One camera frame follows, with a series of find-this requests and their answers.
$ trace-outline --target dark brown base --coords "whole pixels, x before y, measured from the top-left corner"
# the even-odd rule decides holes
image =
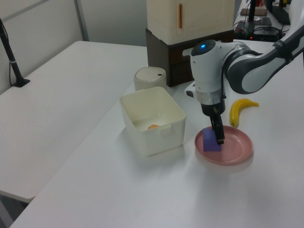
[[[160,67],[167,73],[167,86],[176,86],[194,80],[192,77],[190,56],[183,56],[185,49],[192,48],[203,40],[213,39],[222,42],[232,42],[234,31],[217,33],[214,35],[167,45],[146,29],[148,64],[150,67]]]

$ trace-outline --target wooden cabinet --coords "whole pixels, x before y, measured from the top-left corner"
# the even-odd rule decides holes
[[[148,30],[168,45],[232,29],[235,0],[147,0]]]

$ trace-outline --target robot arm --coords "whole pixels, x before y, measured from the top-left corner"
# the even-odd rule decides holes
[[[304,50],[304,1],[293,0],[288,34],[268,51],[259,54],[242,42],[221,43],[214,40],[200,42],[183,52],[190,55],[195,86],[186,94],[196,97],[202,111],[211,119],[218,144],[224,143],[220,115],[225,111],[223,76],[231,88],[240,94],[260,90],[280,69]]]
[[[289,64],[304,50],[304,1],[293,0],[289,17],[291,27],[286,36],[277,41],[266,53],[228,54],[224,74],[231,88],[240,94],[251,94],[260,90],[279,70]]]

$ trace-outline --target yellow banana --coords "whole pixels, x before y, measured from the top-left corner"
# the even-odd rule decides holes
[[[248,107],[252,107],[252,106],[258,107],[259,104],[257,102],[253,102],[247,98],[242,98],[242,99],[236,100],[232,104],[231,109],[230,109],[230,115],[229,115],[230,124],[233,127],[238,127],[238,119],[239,119],[239,115],[240,115],[241,111],[244,108],[248,108]]]

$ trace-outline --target purple sponge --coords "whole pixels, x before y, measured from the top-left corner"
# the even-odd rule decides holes
[[[204,151],[221,151],[221,145],[218,145],[212,128],[203,128],[203,147]]]

